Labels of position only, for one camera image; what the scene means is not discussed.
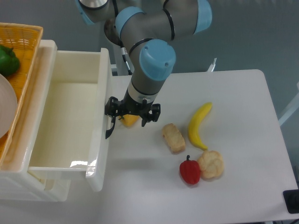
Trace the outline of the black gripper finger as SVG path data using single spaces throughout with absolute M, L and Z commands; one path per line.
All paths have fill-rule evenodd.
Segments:
M 111 118 L 116 118 L 121 116 L 121 101 L 116 97 L 110 97 L 105 105 L 105 115 Z
M 146 107 L 141 110 L 142 127 L 144 127 L 149 122 L 157 122 L 160 114 L 160 104 L 147 104 Z

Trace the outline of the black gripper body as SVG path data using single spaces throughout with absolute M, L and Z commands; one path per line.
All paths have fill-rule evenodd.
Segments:
M 142 119 L 152 119 L 151 106 L 153 103 L 148 103 L 147 100 L 143 101 L 138 103 L 131 97 L 125 97 L 121 101 L 120 117 L 123 118 L 125 115 L 130 114 L 140 116 Z

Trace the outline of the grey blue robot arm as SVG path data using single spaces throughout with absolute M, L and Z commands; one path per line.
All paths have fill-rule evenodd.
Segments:
M 212 9 L 206 0 L 166 0 L 153 14 L 126 0 L 78 0 L 87 24 L 114 19 L 116 33 L 134 71 L 122 100 L 110 97 L 105 114 L 113 119 L 127 114 L 142 118 L 142 125 L 156 122 L 161 113 L 155 99 L 172 73 L 176 53 L 170 42 L 206 30 Z

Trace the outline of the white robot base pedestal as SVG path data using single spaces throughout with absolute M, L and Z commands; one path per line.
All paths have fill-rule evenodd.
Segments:
M 134 72 L 134 66 L 128 56 L 128 53 L 120 40 L 116 26 L 115 19 L 108 19 L 104 24 L 104 33 L 106 38 L 110 41 L 113 47 L 114 58 L 118 76 L 132 75 Z

